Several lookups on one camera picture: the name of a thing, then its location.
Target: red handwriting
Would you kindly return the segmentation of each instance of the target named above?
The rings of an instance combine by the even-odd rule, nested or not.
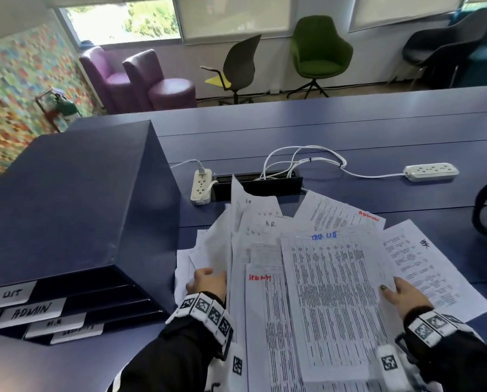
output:
[[[363,216],[363,217],[367,217],[367,218],[371,218],[372,220],[374,220],[375,222],[378,222],[379,221],[379,218],[377,217],[374,217],[372,216],[371,214],[368,214],[368,213],[365,213],[365,212],[362,212],[361,210],[358,212],[360,216]]]
[[[249,281],[270,281],[270,275],[249,275]]]

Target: stack of papers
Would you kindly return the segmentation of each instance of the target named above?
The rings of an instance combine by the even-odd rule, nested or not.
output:
[[[385,219],[309,191],[294,217],[276,197],[246,193],[192,249],[179,250],[175,298],[195,269],[227,271],[234,338],[247,350],[248,390],[382,391],[375,349],[402,330],[379,285],[401,276],[444,313],[469,321],[487,300],[410,220]]]

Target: black strap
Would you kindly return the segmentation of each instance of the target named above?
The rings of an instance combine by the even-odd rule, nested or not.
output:
[[[479,191],[475,198],[474,212],[472,213],[472,224],[475,229],[487,236],[487,228],[481,223],[481,211],[485,207],[487,201],[487,185]]]

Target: teal cushion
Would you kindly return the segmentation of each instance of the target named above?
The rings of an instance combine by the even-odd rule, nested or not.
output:
[[[300,74],[309,78],[333,76],[339,74],[343,67],[328,60],[308,60],[300,62]]]

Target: blue table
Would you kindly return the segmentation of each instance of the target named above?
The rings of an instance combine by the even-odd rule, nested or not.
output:
[[[305,164],[300,172],[306,188],[381,214],[387,226],[412,219],[487,297],[487,238],[470,224],[475,195],[487,183],[487,87],[112,115],[83,118],[70,129],[143,120],[152,120],[170,164],[198,158],[218,174],[261,170],[274,149],[306,144],[340,151],[348,169],[362,174],[455,164],[461,174],[448,183],[356,179],[323,163]],[[290,159],[287,154],[272,162]],[[196,230],[208,228],[224,209],[223,203],[191,205],[194,170],[194,164],[173,169],[182,192],[182,249],[194,246]],[[302,200],[279,199],[291,216]],[[487,341],[487,314],[472,325]],[[54,347],[0,336],[0,392],[104,391],[161,329],[147,326]]]

